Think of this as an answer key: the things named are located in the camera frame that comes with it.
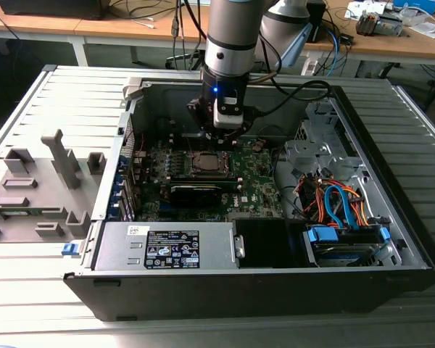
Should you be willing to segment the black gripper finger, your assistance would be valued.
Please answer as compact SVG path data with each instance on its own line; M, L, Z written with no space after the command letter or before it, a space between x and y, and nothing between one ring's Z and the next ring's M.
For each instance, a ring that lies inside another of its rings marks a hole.
M232 142L244 135L252 128L254 121L259 117L260 110L257 107L244 107L242 124L236 130L233 130L230 133L225 133L223 141Z
M210 103L207 103L202 97L199 97L192 99L186 107L201 133L203 133L208 140L217 141L218 135L213 125L213 113L210 108Z

